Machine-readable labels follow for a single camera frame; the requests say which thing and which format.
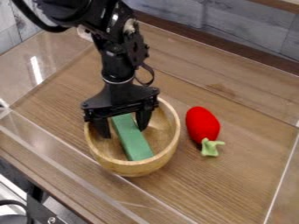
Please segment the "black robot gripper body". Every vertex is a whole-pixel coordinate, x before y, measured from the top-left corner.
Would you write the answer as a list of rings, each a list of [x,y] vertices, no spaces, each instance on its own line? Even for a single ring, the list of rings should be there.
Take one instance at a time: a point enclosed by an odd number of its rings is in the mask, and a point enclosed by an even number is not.
[[[101,91],[80,104],[84,121],[134,113],[146,108],[154,110],[158,94],[157,87],[137,86],[133,83],[105,84]]]

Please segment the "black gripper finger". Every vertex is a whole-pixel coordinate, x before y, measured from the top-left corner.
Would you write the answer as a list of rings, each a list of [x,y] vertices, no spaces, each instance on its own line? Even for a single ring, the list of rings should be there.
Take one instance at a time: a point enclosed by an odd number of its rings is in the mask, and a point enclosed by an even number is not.
[[[94,118],[92,121],[92,125],[101,137],[110,138],[110,132],[109,132],[106,118]]]
[[[136,125],[140,131],[142,131],[148,126],[152,111],[153,111],[152,108],[144,108],[134,112]]]

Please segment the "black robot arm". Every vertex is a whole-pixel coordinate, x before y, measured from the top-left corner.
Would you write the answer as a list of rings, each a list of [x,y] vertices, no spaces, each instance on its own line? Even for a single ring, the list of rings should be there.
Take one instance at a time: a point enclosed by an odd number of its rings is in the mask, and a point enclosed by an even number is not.
[[[158,105],[160,90],[149,81],[136,78],[137,69],[152,68],[145,64],[149,46],[138,30],[134,11],[122,0],[32,1],[53,25],[41,21],[24,0],[12,0],[26,18],[46,32],[64,32],[70,27],[88,31],[101,55],[104,87],[81,103],[84,121],[109,138],[108,119],[133,113],[136,127],[144,130]]]

